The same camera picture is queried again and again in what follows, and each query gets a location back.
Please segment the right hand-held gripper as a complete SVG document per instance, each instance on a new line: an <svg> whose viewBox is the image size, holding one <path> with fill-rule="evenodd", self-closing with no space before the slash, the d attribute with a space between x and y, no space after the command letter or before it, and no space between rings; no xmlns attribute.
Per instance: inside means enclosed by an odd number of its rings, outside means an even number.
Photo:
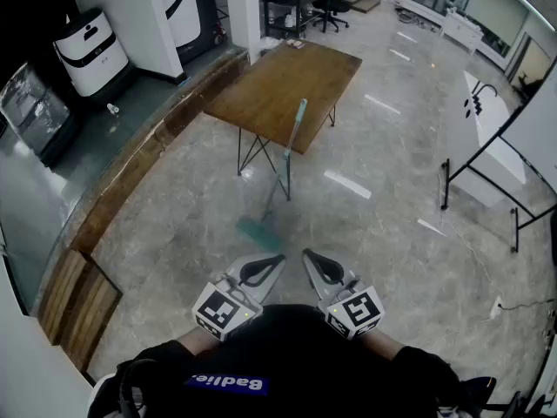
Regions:
<svg viewBox="0 0 557 418"><path fill-rule="evenodd" d="M346 340L374 329L385 309L373 286L367 286L342 254L306 248L302 261L319 297L318 309L327 325Z"/></svg>

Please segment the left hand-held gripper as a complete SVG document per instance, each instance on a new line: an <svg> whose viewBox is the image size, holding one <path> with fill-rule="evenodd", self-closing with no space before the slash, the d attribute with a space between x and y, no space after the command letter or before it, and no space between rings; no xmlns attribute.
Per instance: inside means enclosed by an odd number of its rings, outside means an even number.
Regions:
<svg viewBox="0 0 557 418"><path fill-rule="evenodd" d="M283 272L283 253L257 253L234 260L214 282L208 282L192 309L197 325L220 341L263 313L262 302Z"/></svg>

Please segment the teal broom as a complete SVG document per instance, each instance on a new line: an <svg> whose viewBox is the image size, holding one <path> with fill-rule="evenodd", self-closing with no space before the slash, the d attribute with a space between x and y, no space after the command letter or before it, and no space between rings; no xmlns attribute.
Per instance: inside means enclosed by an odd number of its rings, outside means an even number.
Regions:
<svg viewBox="0 0 557 418"><path fill-rule="evenodd" d="M286 189L285 196L286 200L291 200L291 153L292 146L295 138L297 137L299 127L303 122L305 115L305 109L307 107L307 99L302 98L299 104L299 108L294 120L294 125L292 128L291 136L284 148L282 154L283 166L278 168L275 172L275 177L273 178L271 189L265 200L264 209L259 217L255 219L249 216L243 216L238 220L237 228L240 232L244 233L247 237L252 239L259 246L262 246L265 250L269 252L278 252L281 249L281 239L274 233L271 228L267 225L266 221L272 213L272 202L275 192L283 186L282 177L285 176L286 179Z"/></svg>

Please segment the person's left forearm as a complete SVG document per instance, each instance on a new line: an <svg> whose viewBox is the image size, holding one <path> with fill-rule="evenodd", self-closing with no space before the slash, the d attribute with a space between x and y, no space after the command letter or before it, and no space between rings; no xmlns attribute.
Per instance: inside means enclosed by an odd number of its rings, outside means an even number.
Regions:
<svg viewBox="0 0 557 418"><path fill-rule="evenodd" d="M177 337L176 341L194 356L210 353L223 345L221 340L202 327L194 327Z"/></svg>

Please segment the person's black clothing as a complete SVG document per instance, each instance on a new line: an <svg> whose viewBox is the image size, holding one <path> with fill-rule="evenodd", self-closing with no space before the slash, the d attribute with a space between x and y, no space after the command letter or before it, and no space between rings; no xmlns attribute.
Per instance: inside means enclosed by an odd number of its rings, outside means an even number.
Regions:
<svg viewBox="0 0 557 418"><path fill-rule="evenodd" d="M341 337L312 307L270 305L210 353L168 340L115 373L135 418L480 418L439 356L404 344L389 361L360 336Z"/></svg>

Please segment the curved wooden curb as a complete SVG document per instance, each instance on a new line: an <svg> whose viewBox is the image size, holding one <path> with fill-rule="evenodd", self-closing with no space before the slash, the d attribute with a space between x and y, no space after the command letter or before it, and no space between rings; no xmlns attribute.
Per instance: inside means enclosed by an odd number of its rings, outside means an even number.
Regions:
<svg viewBox="0 0 557 418"><path fill-rule="evenodd" d="M233 46L164 101L79 203L70 217L65 246L92 253L125 201L171 143L248 66L248 50Z"/></svg>

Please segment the wooden table with black legs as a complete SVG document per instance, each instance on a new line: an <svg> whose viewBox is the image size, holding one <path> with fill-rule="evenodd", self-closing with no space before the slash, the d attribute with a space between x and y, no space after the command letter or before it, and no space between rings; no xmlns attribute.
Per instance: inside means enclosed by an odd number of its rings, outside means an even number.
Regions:
<svg viewBox="0 0 557 418"><path fill-rule="evenodd" d="M337 105L361 65L361 58L322 44L304 41L297 49L282 42L242 71L203 109L238 129L237 175L270 143L280 145L280 186L291 200L291 155L306 154L325 123L339 123Z"/></svg>

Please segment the white pouch with navy stripes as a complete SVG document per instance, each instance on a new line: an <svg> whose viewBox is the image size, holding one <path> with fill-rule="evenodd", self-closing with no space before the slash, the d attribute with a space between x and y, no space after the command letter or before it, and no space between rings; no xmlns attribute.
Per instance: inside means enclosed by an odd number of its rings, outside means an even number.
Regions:
<svg viewBox="0 0 557 418"><path fill-rule="evenodd" d="M135 418L131 388L123 372L103 377L93 388L87 418Z"/></svg>

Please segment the white counter with black faucet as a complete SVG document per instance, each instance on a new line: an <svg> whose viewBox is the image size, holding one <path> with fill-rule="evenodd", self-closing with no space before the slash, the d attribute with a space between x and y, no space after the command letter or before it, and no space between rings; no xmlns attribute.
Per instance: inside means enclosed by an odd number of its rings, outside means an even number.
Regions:
<svg viewBox="0 0 557 418"><path fill-rule="evenodd" d="M464 165L509 118L504 100L467 71L457 77L446 99L446 151L450 170ZM496 138L453 181L456 187L486 207L504 199L526 183L519 154Z"/></svg>

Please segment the whiteboard on black stand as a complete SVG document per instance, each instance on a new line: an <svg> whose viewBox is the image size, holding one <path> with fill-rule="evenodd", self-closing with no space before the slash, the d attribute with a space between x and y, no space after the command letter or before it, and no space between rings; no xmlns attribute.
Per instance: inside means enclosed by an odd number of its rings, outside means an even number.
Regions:
<svg viewBox="0 0 557 418"><path fill-rule="evenodd" d="M466 168L472 169L472 162L496 139L501 138L519 154L524 170L532 172L557 197L557 59L554 60L540 88L526 104L515 111L509 111L508 120L499 130L458 170L450 170L449 159L442 162L445 173L444 187L454 185L456 177ZM518 221L524 212L532 222L543 218L543 213L536 214L517 200L514 193L503 191L504 199L513 202L511 213L516 220L514 230L519 232L524 224ZM546 209L546 213L557 210L557 201Z"/></svg>

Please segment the white and black machine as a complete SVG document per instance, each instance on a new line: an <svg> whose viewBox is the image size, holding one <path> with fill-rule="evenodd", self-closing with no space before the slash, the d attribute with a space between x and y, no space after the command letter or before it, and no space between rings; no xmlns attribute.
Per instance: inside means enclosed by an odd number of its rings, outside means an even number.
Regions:
<svg viewBox="0 0 557 418"><path fill-rule="evenodd" d="M181 64L226 40L215 0L162 0Z"/></svg>

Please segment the black office chair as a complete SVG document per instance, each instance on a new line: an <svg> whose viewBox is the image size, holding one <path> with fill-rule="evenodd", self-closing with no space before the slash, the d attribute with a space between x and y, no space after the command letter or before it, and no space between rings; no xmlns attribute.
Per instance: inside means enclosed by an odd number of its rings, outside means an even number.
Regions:
<svg viewBox="0 0 557 418"><path fill-rule="evenodd" d="M351 9L346 0L316 0L312 3L312 6L314 9L321 11L312 22L313 27L322 24L323 30L326 30L327 25L331 24L336 32L339 32L338 23L344 24L346 28L349 27L348 22L337 17L339 13L347 13Z"/></svg>

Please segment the grey plastic-wrapped machine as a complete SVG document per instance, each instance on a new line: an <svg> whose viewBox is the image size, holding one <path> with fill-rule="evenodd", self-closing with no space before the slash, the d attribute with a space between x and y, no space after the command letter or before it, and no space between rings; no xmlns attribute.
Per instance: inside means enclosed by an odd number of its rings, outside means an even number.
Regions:
<svg viewBox="0 0 557 418"><path fill-rule="evenodd" d="M24 63L0 91L0 112L43 165L54 165L79 124L64 101Z"/></svg>

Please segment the white service robot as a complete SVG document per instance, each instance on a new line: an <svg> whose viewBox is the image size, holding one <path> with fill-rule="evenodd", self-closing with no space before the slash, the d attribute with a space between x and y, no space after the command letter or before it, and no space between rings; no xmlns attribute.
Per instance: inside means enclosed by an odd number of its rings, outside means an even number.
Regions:
<svg viewBox="0 0 557 418"><path fill-rule="evenodd" d="M53 44L77 94L83 98L97 95L130 64L99 8L91 8L69 21Z"/></svg>

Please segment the white low cabinet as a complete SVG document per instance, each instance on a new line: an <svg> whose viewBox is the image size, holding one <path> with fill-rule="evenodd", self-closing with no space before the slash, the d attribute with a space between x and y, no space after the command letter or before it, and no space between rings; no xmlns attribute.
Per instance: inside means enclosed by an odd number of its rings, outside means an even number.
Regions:
<svg viewBox="0 0 557 418"><path fill-rule="evenodd" d="M458 12L449 10L441 26L440 36L449 36L472 55L480 45L484 34L479 25L474 24Z"/></svg>

